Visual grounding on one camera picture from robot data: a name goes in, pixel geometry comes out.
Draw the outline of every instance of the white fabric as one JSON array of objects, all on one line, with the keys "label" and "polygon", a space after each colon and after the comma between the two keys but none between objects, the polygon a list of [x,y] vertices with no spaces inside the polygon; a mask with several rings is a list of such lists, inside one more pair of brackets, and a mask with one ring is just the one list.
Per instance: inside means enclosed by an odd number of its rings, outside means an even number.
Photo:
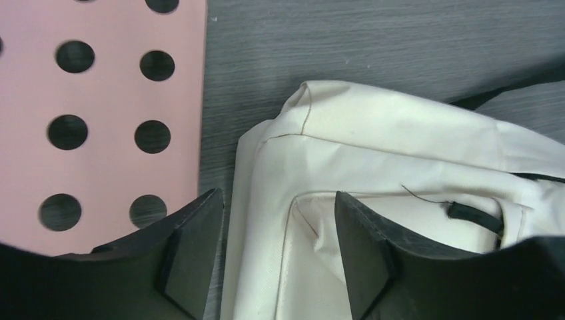
[{"label": "white fabric", "polygon": [[527,129],[375,87],[311,81],[237,150],[222,320],[351,319],[335,191],[447,245],[486,253],[496,235],[448,219],[456,201],[505,224],[502,246],[565,231],[565,146]]}]

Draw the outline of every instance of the gray wood grain surface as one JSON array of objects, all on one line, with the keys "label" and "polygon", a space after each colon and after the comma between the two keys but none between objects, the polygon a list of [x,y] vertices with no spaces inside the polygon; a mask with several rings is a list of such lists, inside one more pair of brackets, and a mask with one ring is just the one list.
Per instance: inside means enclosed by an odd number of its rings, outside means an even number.
[{"label": "gray wood grain surface", "polygon": [[477,112],[515,123],[565,144],[565,81],[499,95]]},{"label": "gray wood grain surface", "polygon": [[[305,80],[451,101],[563,57],[564,16],[560,0],[209,0],[201,191],[223,188],[229,209],[237,139]],[[219,315],[222,252],[205,319]]]}]

